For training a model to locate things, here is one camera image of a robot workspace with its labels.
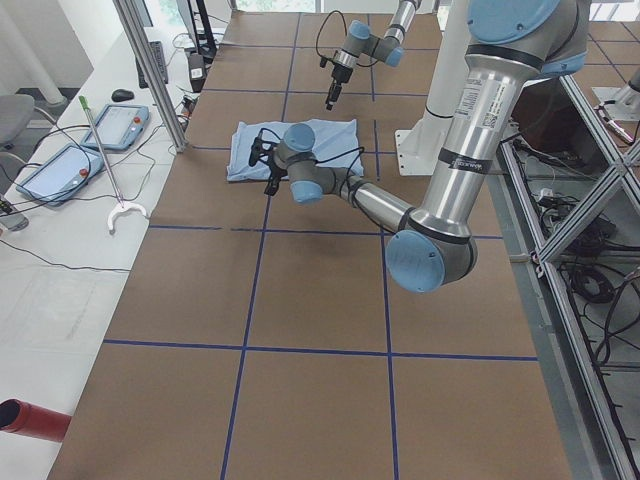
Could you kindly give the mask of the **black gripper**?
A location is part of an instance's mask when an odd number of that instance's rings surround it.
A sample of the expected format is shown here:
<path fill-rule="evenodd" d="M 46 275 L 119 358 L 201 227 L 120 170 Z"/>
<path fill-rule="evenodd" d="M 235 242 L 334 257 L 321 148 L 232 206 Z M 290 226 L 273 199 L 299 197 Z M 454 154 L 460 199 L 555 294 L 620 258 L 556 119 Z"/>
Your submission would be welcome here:
<path fill-rule="evenodd" d="M 274 196 L 279 190 L 280 181 L 287 176 L 287 170 L 282 169 L 277 165 L 271 165 L 269 169 L 270 176 L 264 189 L 264 194 L 267 196 Z"/>
<path fill-rule="evenodd" d="M 345 66 L 339 62 L 333 64 L 331 73 L 332 84 L 329 87 L 327 97 L 325 100 L 325 106 L 327 110 L 332 110 L 334 105 L 339 100 L 342 85 L 349 82 L 353 74 L 353 68 L 351 66 Z"/>

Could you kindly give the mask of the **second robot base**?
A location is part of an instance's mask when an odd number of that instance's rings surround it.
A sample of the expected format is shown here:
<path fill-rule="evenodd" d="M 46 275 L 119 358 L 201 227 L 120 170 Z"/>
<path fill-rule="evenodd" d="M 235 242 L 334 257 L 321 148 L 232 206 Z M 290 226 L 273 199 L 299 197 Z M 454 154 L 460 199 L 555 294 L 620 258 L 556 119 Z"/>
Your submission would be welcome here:
<path fill-rule="evenodd" d="M 605 121 L 639 120 L 639 70 L 621 88 L 593 87 L 598 99 L 595 107 Z"/>

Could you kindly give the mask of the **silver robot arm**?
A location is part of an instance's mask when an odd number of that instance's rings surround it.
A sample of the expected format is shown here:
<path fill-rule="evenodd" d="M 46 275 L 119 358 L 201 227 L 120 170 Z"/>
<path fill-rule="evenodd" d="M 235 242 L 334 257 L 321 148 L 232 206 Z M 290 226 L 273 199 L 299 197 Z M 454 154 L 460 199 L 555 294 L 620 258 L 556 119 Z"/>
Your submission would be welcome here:
<path fill-rule="evenodd" d="M 327 62 L 333 65 L 332 83 L 325 100 L 327 110 L 333 109 L 342 85 L 349 82 L 362 54 L 369 56 L 374 62 L 392 67 L 400 63 L 404 54 L 401 45 L 420 6 L 421 1 L 400 1 L 383 37 L 372 34 L 370 27 L 359 20 L 354 20 L 349 25 L 343 46 L 332 57 L 321 57 L 322 68 Z"/>
<path fill-rule="evenodd" d="M 257 136 L 251 164 L 282 178 L 300 204 L 336 195 L 388 229 L 385 262 L 397 284 L 425 293 L 469 274 L 477 248 L 468 219 L 524 85 L 572 74 L 584 64 L 590 5 L 586 1 L 456 1 L 448 15 L 436 76 L 451 80 L 448 129 L 422 203 L 412 206 L 350 168 L 314 154 L 303 123 L 277 141 Z"/>

